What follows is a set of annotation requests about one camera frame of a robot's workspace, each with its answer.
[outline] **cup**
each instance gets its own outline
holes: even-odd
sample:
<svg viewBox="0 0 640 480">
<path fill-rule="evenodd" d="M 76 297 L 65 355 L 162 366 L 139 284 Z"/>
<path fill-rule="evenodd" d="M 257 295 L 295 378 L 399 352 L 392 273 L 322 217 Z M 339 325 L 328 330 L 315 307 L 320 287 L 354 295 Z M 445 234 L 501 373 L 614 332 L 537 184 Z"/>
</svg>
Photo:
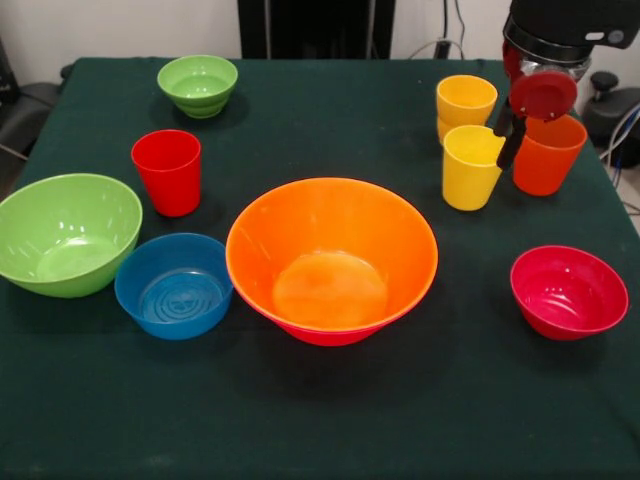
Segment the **cup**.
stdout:
<svg viewBox="0 0 640 480">
<path fill-rule="evenodd" d="M 460 125 L 484 125 L 498 99 L 498 91 L 484 78 L 453 75 L 438 83 L 438 138 L 440 144 L 447 132 Z"/>
<path fill-rule="evenodd" d="M 442 196 L 458 210 L 478 210 L 489 201 L 502 170 L 496 165 L 505 142 L 488 127 L 463 125 L 444 137 Z"/>
<path fill-rule="evenodd" d="M 157 130 L 140 138 L 131 158 L 156 211 L 167 217 L 193 212 L 200 203 L 198 139 L 182 130 Z"/>
<path fill-rule="evenodd" d="M 569 115 L 552 122 L 527 119 L 527 134 L 514 160 L 514 183 L 529 195 L 557 192 L 586 141 L 587 130 Z"/>
</svg>

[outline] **green cloth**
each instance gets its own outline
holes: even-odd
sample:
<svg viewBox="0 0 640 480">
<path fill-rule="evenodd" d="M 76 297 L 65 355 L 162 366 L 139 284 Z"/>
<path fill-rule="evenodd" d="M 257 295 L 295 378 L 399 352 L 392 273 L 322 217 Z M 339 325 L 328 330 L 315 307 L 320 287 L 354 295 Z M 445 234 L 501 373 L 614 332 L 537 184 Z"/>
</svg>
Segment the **green cloth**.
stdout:
<svg viewBox="0 0 640 480">
<path fill-rule="evenodd" d="M 436 280 L 404 318 L 343 348 L 306 345 L 236 295 L 194 340 L 143 333 L 113 287 L 60 300 L 0 281 L 0 478 L 640 478 L 640 241 L 588 145 L 562 190 L 486 208 L 440 193 L 435 86 L 486 61 L 237 61 L 217 118 L 191 120 L 156 86 L 165 59 L 82 59 L 21 185 L 96 172 L 144 204 L 140 242 L 181 231 L 224 241 L 254 198 L 285 182 L 347 176 L 413 203 L 440 248 Z M 131 146 L 161 128 L 203 145 L 203 201 L 152 209 Z M 573 245 L 629 287 L 625 321 L 560 343 L 516 306 L 524 250 Z"/>
</svg>

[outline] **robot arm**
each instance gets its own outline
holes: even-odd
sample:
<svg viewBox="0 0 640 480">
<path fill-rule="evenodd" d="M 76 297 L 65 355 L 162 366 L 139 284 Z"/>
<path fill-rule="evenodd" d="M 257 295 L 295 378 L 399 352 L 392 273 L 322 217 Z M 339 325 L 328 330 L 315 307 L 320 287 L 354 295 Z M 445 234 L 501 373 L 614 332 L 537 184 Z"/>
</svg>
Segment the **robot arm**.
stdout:
<svg viewBox="0 0 640 480">
<path fill-rule="evenodd" d="M 596 45 L 624 49 L 640 29 L 640 0 L 512 0 L 503 59 L 511 87 L 493 129 L 507 136 L 498 166 L 511 166 L 526 118 L 568 113 Z"/>
</svg>

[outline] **blue bowl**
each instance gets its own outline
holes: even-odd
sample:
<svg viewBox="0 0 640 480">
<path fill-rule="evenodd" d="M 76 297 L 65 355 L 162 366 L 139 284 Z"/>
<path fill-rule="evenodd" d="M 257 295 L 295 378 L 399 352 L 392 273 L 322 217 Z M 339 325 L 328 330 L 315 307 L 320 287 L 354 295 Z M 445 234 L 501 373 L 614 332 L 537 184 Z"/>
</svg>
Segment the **blue bowl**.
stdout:
<svg viewBox="0 0 640 480">
<path fill-rule="evenodd" d="M 229 309 L 233 286 L 224 245 L 175 233 L 138 247 L 116 275 L 116 297 L 142 329 L 166 340 L 193 338 Z"/>
</svg>

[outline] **yellow cup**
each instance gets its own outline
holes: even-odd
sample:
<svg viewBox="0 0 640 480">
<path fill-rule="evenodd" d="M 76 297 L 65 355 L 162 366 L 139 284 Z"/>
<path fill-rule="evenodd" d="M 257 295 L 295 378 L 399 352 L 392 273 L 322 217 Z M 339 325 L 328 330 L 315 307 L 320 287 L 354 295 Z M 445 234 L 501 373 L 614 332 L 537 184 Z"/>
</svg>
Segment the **yellow cup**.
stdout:
<svg viewBox="0 0 640 480">
<path fill-rule="evenodd" d="M 484 125 L 498 99 L 498 91 L 484 78 L 454 75 L 438 83 L 438 137 L 460 125 Z"/>
<path fill-rule="evenodd" d="M 455 127 L 444 137 L 442 196 L 458 210 L 478 210 L 489 201 L 502 170 L 496 166 L 505 142 L 490 128 Z"/>
</svg>

